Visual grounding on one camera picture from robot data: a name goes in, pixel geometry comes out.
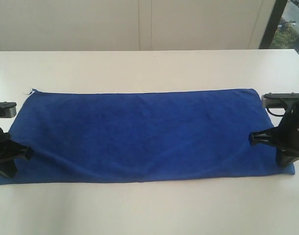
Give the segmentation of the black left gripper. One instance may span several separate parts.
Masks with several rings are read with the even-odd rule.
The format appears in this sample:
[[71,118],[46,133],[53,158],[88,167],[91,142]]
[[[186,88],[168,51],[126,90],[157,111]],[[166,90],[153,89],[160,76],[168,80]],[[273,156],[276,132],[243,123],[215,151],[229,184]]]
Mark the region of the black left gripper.
[[16,158],[30,161],[34,151],[29,146],[20,145],[11,140],[11,135],[0,128],[0,175],[14,178],[18,172],[15,165]]

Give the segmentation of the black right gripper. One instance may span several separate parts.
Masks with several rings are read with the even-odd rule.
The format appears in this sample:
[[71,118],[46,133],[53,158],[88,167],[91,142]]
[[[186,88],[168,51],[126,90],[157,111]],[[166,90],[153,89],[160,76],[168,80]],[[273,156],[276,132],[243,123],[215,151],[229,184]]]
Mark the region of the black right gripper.
[[278,127],[258,132],[250,132],[250,146],[264,144],[274,146],[276,150],[276,164],[285,168],[299,160],[299,99],[284,114],[277,115],[269,111],[269,114],[281,117]]

